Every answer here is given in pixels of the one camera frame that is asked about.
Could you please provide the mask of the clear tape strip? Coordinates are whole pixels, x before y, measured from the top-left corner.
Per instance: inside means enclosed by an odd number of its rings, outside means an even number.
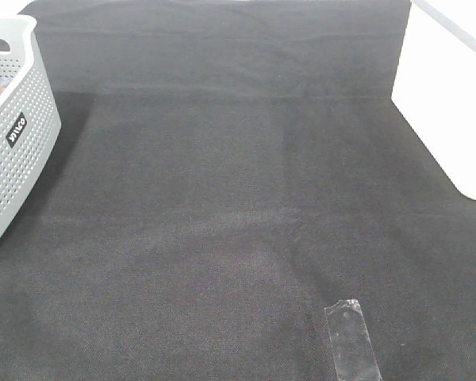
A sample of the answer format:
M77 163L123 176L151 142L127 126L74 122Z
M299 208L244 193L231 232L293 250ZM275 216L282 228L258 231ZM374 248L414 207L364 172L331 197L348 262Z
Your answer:
M381 381L382 375L370 342L359 301L339 300L324 308L336 379Z

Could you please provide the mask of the black table cloth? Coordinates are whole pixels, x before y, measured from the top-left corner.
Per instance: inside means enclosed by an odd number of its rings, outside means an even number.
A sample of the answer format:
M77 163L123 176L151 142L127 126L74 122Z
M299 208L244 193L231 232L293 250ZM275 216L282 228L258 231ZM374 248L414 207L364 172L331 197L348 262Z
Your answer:
M0 241L0 380L476 380L476 202L390 100L407 1L37 1L62 129Z

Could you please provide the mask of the white plastic storage bin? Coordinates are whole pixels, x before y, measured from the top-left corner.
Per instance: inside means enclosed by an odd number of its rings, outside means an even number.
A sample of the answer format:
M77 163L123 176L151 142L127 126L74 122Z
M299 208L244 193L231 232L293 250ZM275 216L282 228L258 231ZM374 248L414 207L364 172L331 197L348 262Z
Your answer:
M455 188L476 201L476 1L413 1L392 102Z

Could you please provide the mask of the white perforated laundry basket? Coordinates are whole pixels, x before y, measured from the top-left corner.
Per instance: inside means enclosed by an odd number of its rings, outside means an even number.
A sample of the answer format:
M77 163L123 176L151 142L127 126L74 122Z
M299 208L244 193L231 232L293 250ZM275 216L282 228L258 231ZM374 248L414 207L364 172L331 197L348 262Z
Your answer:
M0 16L0 239L38 180L61 120L35 35L36 19Z

